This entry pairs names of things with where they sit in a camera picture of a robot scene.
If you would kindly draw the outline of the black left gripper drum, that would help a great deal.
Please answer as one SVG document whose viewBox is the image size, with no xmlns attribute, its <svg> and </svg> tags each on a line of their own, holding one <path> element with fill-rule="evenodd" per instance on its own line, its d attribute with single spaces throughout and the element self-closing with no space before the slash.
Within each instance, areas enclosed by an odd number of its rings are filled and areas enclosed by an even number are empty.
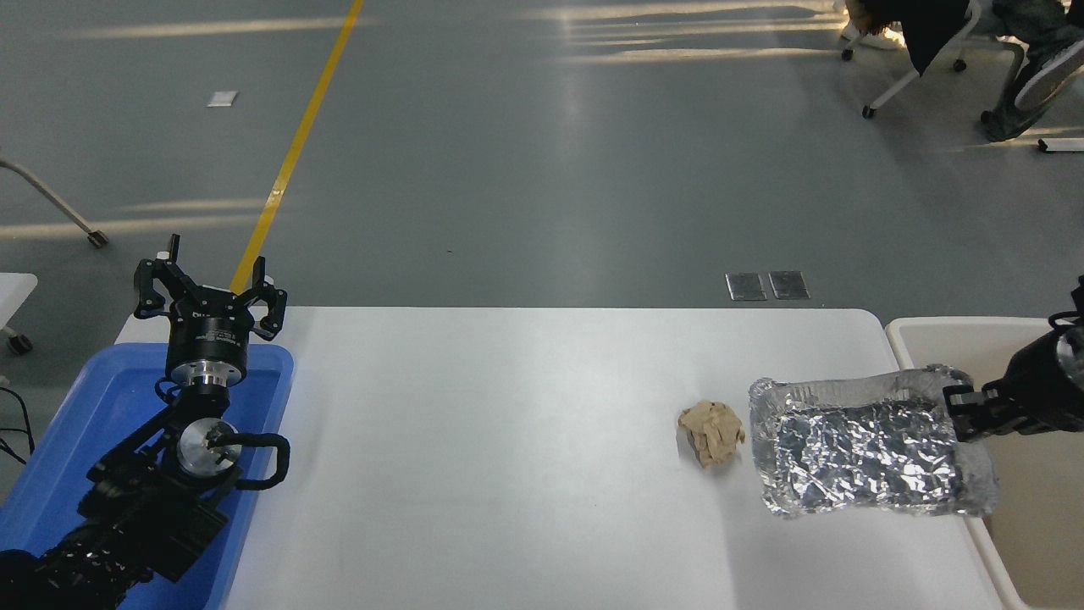
<svg viewBox="0 0 1084 610">
<path fill-rule="evenodd" d="M 228 364 L 247 371 L 250 313 L 238 304 L 206 298 L 182 298 L 169 306 L 170 332 L 166 369 L 175 371 L 196 362 Z"/>
</svg>

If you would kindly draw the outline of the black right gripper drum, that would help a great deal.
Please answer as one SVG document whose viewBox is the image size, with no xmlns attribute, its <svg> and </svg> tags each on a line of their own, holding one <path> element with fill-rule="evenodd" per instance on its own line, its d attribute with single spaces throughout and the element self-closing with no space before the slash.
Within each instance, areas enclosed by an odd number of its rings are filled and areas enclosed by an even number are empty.
<svg viewBox="0 0 1084 610">
<path fill-rule="evenodd" d="M 1081 432 L 1081 329 L 1049 330 L 1011 356 L 1002 387 L 1023 417 L 1015 432 Z"/>
</svg>

